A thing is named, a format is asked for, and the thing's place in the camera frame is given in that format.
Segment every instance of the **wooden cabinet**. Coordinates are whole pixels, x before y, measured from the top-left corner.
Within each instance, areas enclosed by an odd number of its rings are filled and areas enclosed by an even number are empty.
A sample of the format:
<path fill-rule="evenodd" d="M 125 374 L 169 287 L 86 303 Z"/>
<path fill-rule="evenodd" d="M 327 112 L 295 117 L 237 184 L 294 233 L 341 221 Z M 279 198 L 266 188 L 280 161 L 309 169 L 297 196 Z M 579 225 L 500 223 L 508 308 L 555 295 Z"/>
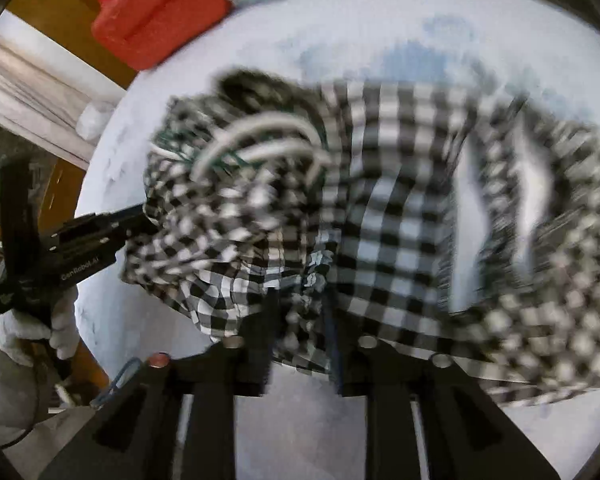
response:
<path fill-rule="evenodd" d="M 38 229 L 46 233 L 74 217 L 84 170 L 58 158 L 38 210 Z"/>
<path fill-rule="evenodd" d="M 100 11 L 97 0 L 11 0 L 7 9 L 122 88 L 136 76 L 91 35 L 91 23 Z"/>

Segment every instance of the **red plastic box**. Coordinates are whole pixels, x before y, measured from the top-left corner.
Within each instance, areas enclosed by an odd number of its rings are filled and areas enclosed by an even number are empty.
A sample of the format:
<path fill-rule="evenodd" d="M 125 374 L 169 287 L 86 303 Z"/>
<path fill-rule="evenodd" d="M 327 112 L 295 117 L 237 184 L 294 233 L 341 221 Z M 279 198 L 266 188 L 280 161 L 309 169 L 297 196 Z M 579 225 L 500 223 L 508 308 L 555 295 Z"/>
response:
<path fill-rule="evenodd" d="M 144 70 L 224 18 L 228 0 L 99 0 L 93 36 L 131 68 Z"/>

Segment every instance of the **white wall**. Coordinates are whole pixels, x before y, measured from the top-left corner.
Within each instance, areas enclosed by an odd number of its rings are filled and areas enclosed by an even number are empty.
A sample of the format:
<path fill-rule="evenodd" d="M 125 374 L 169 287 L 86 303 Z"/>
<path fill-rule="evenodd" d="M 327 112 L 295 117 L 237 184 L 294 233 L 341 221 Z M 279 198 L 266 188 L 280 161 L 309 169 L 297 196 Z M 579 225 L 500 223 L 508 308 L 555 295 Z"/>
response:
<path fill-rule="evenodd" d="M 92 100 L 117 104 L 126 93 L 111 79 L 8 10 L 0 16 L 0 43 Z"/>

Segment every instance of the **cable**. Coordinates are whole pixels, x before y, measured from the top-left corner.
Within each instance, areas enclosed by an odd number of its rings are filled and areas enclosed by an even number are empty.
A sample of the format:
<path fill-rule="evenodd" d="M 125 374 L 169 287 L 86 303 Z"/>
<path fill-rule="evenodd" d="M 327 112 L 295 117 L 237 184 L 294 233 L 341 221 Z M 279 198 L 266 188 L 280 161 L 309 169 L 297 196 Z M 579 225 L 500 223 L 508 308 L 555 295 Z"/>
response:
<path fill-rule="evenodd" d="M 36 419 L 38 418 L 38 410 L 40 409 L 40 382 L 38 381 L 38 361 L 33 361 L 33 381 L 36 385 L 36 402 L 33 406 L 33 417 L 31 417 L 31 423 L 27 426 L 27 429 L 24 430 L 19 436 L 7 442 L 6 444 L 2 444 L 0 449 L 7 449 L 11 446 L 15 446 L 17 443 L 21 442 L 36 426 Z"/>
<path fill-rule="evenodd" d="M 132 357 L 129 359 L 129 361 L 127 361 L 120 369 L 116 377 L 109 383 L 109 386 L 102 390 L 98 396 L 90 402 L 92 408 L 100 408 L 110 396 L 114 395 L 120 389 L 118 383 L 122 379 L 123 375 L 128 372 L 133 365 L 136 366 L 137 372 L 142 367 L 142 361 L 138 357 Z"/>

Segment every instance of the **wooden furniture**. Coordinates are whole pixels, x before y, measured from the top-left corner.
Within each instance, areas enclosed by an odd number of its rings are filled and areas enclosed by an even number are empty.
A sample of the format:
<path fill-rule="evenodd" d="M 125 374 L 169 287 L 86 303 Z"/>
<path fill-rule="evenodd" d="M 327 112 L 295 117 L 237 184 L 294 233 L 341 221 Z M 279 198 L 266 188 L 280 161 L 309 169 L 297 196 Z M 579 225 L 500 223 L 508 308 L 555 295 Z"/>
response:
<path fill-rule="evenodd" d="M 11 0 L 7 9 L 122 88 L 136 76 L 93 39 L 91 23 L 100 12 L 97 0 Z"/>

